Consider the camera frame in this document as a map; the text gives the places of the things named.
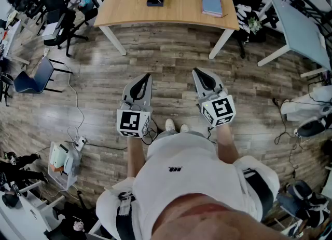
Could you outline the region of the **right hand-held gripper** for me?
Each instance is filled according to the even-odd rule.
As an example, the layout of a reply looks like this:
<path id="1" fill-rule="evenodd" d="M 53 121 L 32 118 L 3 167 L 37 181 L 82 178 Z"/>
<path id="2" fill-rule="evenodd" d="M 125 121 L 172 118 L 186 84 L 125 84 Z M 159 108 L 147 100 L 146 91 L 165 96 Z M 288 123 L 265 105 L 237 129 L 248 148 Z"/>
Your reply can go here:
<path id="1" fill-rule="evenodd" d="M 205 68 L 194 68 L 192 71 L 200 113 L 212 127 L 232 122 L 236 109 L 232 95 L 214 72 Z"/>

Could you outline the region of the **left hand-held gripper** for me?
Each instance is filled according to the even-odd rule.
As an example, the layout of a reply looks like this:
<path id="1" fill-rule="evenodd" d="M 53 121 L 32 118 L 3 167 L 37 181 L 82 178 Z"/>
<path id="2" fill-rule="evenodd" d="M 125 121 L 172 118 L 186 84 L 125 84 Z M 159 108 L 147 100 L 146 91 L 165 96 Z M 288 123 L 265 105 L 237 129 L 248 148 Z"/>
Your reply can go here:
<path id="1" fill-rule="evenodd" d="M 142 74 L 125 86 L 120 109 L 117 110 L 117 131 L 124 137 L 143 138 L 153 112 L 151 74 Z"/>

